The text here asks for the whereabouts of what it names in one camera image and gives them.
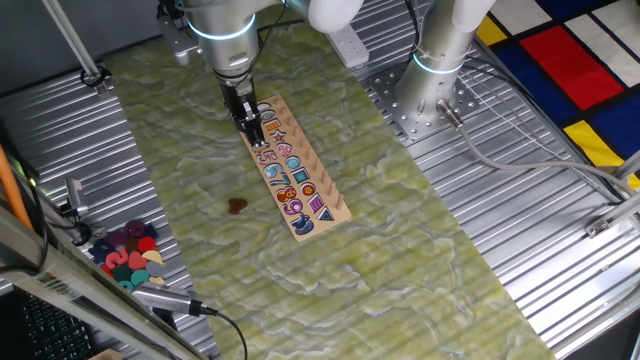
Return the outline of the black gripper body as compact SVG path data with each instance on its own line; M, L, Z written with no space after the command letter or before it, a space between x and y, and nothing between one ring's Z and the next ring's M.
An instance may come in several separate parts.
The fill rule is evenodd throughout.
M257 98L253 79L245 79L237 83L220 84L224 104L236 124L257 119Z

